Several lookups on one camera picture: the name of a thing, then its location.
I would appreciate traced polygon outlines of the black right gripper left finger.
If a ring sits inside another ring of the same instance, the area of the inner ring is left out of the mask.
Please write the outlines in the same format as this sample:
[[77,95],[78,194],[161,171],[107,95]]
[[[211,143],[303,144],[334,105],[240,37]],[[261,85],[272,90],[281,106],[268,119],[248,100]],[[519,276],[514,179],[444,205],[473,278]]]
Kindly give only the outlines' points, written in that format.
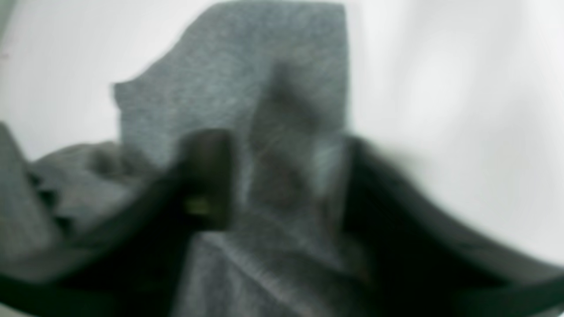
[[233,151],[227,130],[190,134],[175,163],[122,211],[2,264],[2,303],[37,317],[169,316],[192,237],[228,226]]

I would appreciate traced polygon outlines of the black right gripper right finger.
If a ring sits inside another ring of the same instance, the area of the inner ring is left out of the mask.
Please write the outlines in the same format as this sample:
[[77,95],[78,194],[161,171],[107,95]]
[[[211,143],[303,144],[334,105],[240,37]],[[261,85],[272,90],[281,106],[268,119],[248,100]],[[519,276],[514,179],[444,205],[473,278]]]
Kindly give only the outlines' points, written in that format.
[[347,138],[342,228],[368,255],[385,317],[557,317],[563,269],[447,215],[360,138]]

